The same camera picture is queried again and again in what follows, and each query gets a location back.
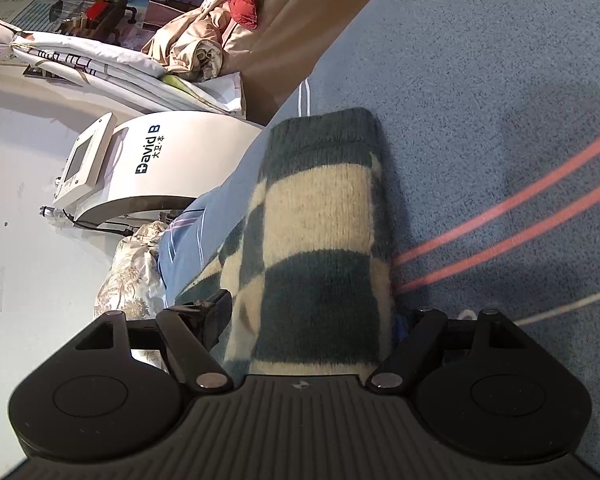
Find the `ribbed black surface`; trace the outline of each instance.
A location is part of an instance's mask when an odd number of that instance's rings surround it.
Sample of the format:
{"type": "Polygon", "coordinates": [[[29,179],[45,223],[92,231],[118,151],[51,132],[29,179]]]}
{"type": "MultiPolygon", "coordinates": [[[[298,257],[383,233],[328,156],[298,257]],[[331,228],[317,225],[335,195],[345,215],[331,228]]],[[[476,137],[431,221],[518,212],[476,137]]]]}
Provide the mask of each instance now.
{"type": "Polygon", "coordinates": [[[250,376],[198,400],[165,440],[115,462],[35,458],[9,480],[495,480],[595,479],[565,456],[533,466],[480,463],[437,443],[398,397],[352,376],[250,376]]]}

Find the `white curtain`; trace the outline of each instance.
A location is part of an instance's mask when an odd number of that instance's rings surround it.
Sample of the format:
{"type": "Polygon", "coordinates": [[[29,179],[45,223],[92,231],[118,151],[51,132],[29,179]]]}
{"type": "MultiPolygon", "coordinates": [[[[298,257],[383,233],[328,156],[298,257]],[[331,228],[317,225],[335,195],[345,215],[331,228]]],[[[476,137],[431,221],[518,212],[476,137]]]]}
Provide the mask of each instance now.
{"type": "Polygon", "coordinates": [[[235,74],[216,78],[212,93],[189,82],[185,92],[160,81],[165,69],[141,52],[75,36],[24,32],[0,20],[0,59],[8,56],[151,112],[246,115],[242,85],[235,74]]]}

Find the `cross logo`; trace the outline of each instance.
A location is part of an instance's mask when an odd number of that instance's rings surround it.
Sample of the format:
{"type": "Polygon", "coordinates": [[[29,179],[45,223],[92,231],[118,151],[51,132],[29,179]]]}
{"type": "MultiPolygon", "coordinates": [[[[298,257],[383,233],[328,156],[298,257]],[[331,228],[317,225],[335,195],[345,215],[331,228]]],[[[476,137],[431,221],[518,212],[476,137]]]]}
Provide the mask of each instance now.
{"type": "Polygon", "coordinates": [[[306,381],[298,381],[297,383],[293,383],[292,386],[296,390],[304,390],[305,388],[308,388],[310,385],[306,381]]]}

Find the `white machine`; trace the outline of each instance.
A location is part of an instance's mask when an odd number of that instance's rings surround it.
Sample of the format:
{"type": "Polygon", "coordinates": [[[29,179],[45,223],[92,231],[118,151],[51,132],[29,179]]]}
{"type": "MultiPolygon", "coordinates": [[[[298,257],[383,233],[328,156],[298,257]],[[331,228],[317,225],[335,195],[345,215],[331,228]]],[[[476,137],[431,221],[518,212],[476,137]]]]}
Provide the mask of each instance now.
{"type": "Polygon", "coordinates": [[[139,224],[220,186],[261,127],[208,112],[160,112],[115,126],[106,114],[72,147],[54,206],[81,226],[139,224]]]}

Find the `screw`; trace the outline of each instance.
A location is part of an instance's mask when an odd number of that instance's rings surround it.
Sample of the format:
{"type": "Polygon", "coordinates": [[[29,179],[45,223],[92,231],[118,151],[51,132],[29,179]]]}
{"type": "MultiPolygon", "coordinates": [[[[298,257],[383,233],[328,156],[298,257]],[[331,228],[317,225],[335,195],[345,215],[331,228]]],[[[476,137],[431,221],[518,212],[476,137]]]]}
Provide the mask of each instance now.
{"type": "Polygon", "coordinates": [[[196,383],[201,388],[221,388],[227,384],[227,378],[217,372],[207,372],[196,377],[196,383]]]}
{"type": "Polygon", "coordinates": [[[371,384],[376,388],[397,388],[402,384],[402,377],[391,372],[384,372],[371,377],[371,384]]]}

